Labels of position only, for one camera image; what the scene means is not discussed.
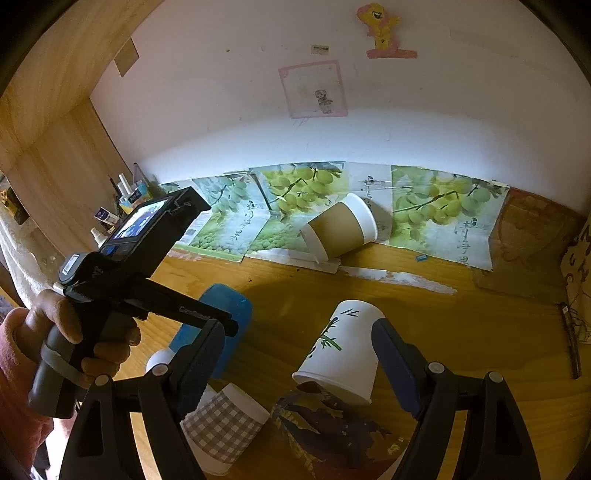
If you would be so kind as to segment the person left hand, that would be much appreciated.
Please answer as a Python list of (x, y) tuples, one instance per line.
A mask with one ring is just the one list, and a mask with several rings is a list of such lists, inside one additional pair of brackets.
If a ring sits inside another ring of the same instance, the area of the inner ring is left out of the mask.
[[(83, 340), (81, 326), (73, 306), (66, 298), (52, 290), (42, 291), (30, 309), (16, 308), (6, 319), (16, 322), (13, 330), (14, 342), (19, 350), (35, 363), (41, 359), (42, 344), (53, 326), (74, 345)], [(137, 346), (140, 340), (140, 330), (133, 326), (113, 342), (97, 343), (93, 347), (93, 353), (82, 360), (82, 372), (90, 379), (101, 375), (113, 377), (129, 358), (131, 348)]]

